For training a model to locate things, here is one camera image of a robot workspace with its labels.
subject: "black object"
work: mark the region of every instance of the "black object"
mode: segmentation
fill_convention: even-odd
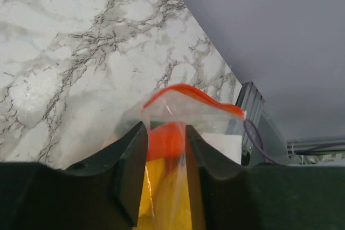
[[[186,129],[193,230],[345,229],[342,167],[236,164]]]
[[[66,170],[0,163],[0,229],[131,229],[137,223],[147,142],[138,123]]]

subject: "marble table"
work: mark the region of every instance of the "marble table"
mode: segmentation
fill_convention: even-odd
[[[65,168],[174,83],[236,101],[240,83],[182,0],[0,2],[0,161]]]

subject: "clear plastic bag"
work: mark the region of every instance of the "clear plastic bag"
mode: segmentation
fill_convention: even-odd
[[[121,116],[114,136],[122,137],[139,121],[148,129],[149,147],[136,230],[191,230],[184,145],[185,126],[200,134],[241,135],[244,112],[219,103],[185,84],[159,89]]]

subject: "orange bag edge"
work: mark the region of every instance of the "orange bag edge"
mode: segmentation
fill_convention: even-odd
[[[143,108],[147,108],[148,106],[150,106],[155,100],[157,100],[160,96],[162,96],[164,93],[166,93],[167,91],[170,90],[174,90],[177,92],[180,92],[184,95],[187,95],[191,98],[193,98],[194,100],[197,100],[199,102],[202,102],[204,104],[207,104],[209,106],[215,107],[217,109],[226,111],[228,113],[232,113],[235,114],[239,117],[241,117],[242,119],[244,119],[244,112],[243,110],[236,106],[233,105],[231,103],[221,103],[216,101],[215,99],[213,99],[212,97],[210,97],[209,95],[207,95],[207,93],[204,93],[203,91],[201,91],[200,89],[196,88],[195,86],[191,86],[188,85],[186,83],[177,83],[175,85],[171,85],[168,86],[166,88],[162,88],[161,90],[159,90],[157,93],[155,93],[150,100],[148,100],[144,105]]]

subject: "white marble countertop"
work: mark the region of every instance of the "white marble countertop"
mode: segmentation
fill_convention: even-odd
[[[0,1],[0,161],[65,168],[174,83],[236,101],[239,82],[181,0]]]

